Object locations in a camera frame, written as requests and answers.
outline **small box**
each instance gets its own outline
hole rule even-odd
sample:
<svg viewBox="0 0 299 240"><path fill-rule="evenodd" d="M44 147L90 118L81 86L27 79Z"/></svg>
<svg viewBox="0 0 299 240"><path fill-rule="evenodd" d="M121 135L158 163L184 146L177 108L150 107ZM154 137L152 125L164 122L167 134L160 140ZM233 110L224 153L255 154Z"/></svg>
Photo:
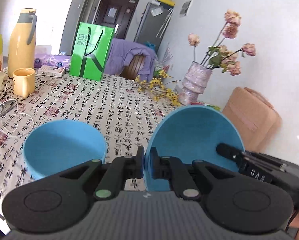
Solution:
<svg viewBox="0 0 299 240"><path fill-rule="evenodd" d="M50 76L50 77L62 77L64 75L64 67L55 67L43 65L37 70L37 75Z"/></svg>

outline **green paper bag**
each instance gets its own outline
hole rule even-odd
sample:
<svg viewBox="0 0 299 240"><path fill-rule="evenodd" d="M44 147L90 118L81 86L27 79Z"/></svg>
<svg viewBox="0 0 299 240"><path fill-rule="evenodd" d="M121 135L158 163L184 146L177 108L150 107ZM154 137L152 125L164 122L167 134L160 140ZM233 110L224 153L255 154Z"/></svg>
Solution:
<svg viewBox="0 0 299 240"><path fill-rule="evenodd" d="M100 81L113 35L113 28L80 23L72 55L70 75Z"/></svg>

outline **refrigerator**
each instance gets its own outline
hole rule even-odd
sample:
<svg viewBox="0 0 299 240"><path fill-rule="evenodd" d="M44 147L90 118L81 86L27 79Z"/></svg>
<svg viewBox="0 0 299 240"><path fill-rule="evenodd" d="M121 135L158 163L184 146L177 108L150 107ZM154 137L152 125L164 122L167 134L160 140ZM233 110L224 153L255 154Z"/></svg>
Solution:
<svg viewBox="0 0 299 240"><path fill-rule="evenodd" d="M153 44L155 46L153 49L155 49L157 53L169 23L168 19L171 17L172 10L173 7L163 3L159 6L148 3L138 26L134 42L145 45L148 43Z"/></svg>

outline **white cable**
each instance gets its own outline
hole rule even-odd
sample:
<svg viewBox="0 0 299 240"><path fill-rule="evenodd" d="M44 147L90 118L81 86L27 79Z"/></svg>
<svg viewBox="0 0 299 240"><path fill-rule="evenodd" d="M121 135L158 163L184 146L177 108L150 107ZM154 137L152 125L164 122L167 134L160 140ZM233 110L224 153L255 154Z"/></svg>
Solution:
<svg viewBox="0 0 299 240"><path fill-rule="evenodd" d="M2 133L6 134L7 136L11 137L11 138L18 138L18 137L21 137L21 136L24 136L24 135L30 133L30 132L33 130L33 128L34 128L34 120L33 120L33 118L32 118L29 114L26 114L26 113L20 113L20 112L19 112L19 110L18 110L18 102L17 102L17 100L16 100L15 98L8 99L8 100L6 100L5 102L13 101L13 100L16 102L17 113L16 113L16 114L11 114L10 117L12 117L12 116L14 116L14 115L17 115L17 125L16 125L16 128L15 128L15 130L13 130L13 131L7 129L7 128L3 125L3 123L2 123L2 119L1 119L2 127L3 127L3 129L5 129L7 132L5 132L4 130L2 130L1 128L0 128L0 131L1 131ZM10 135L9 133L13 133L13 132L15 132L15 131L17 130L17 128L18 128L18 124L19 124L19 120L20 120L20 117L19 117L19 116L20 116L21 114L29 116L30 119L32 120L32 122L33 122L33 126L32 126L32 128L31 128L31 130L29 130L28 132L23 133L23 134L21 134L21 135L17 135L17 136Z"/></svg>

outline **bag handle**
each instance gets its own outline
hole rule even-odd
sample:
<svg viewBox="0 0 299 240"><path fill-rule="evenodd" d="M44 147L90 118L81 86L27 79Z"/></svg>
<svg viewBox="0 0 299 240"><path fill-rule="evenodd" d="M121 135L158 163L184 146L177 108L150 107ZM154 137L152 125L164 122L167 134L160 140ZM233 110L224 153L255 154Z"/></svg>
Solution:
<svg viewBox="0 0 299 240"><path fill-rule="evenodd" d="M256 96L260 101L262 101L265 105L267 105L270 108L274 108L274 106L259 92L248 88L248 87L244 87L244 89L248 92L250 92L251 94L253 94L254 96Z"/></svg>
<svg viewBox="0 0 299 240"><path fill-rule="evenodd" d="M90 53L86 53L86 50L88 49L89 40L90 40L90 38L91 38L91 27L88 27L88 41L87 41L87 43L86 43L86 47L85 47L85 51L84 51L84 55L85 55L85 56L88 56L88 55L92 54L94 51L97 50L98 44L99 44L99 42L100 42L100 40L101 40L101 38L102 38L103 33L104 33L104 30L102 30L102 33L101 33L100 37L98 38L98 41L97 41L97 43L95 44L94 49L93 49Z"/></svg>

